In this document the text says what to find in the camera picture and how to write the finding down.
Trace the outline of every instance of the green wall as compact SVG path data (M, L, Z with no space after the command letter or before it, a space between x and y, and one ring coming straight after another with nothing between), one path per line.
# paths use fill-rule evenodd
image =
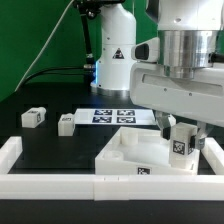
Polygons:
M39 53L70 0L0 0L0 101L12 93ZM132 0L124 7L132 11ZM156 35L156 26L145 15L145 0L135 0L137 42ZM95 58L101 54L100 18L89 21ZM32 72L52 66L85 63L85 48L79 13L71 8ZM38 78L46 81L81 81L72 77Z

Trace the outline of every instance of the cube with marker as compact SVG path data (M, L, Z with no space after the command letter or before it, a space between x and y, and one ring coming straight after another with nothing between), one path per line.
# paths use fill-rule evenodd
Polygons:
M36 128L40 123L45 121L46 109L44 107L31 108L22 114L23 128Z
M73 136L74 130L74 115L63 114L58 122L58 136Z
M196 154L191 139L196 135L195 125L178 123L171 128L169 163L172 167L192 169Z

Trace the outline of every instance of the white box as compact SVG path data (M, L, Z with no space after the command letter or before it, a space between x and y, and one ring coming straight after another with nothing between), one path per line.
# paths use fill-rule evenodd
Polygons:
M190 147L191 137L197 135L197 126L178 123L171 128L169 163L172 167L191 169L195 149Z
M44 107L31 108L22 114L22 127L35 128L45 120L46 109Z

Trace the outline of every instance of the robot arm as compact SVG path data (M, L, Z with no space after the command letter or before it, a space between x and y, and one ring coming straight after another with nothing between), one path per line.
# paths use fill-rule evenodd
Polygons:
M167 134L169 125L163 113L198 121L195 127L181 123L171 128L172 166L183 156L178 147L189 155L191 148L203 148L212 125L224 127L224 60L216 53L223 5L223 0L148 0L158 37L132 49L137 62L131 71L131 99L157 111L161 134Z
M131 48L136 44L136 20L120 3L125 0L75 0L80 12L86 43L87 63L95 67L91 91L108 96L129 96L130 70L135 61ZM87 18L100 14L102 54L95 63Z

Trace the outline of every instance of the black table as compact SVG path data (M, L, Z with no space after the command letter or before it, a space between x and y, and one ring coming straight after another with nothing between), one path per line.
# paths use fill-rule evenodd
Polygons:
M46 121L21 128L21 114L45 107ZM0 103L0 144L22 136L23 153L10 174L94 174L94 159L119 126L77 125L73 137L58 137L61 114L77 108L136 109L130 99L91 94L83 84L35 83ZM223 143L222 129L213 135ZM212 173L201 158L200 172ZM1 200L0 223L222 223L224 202L207 201L26 201Z

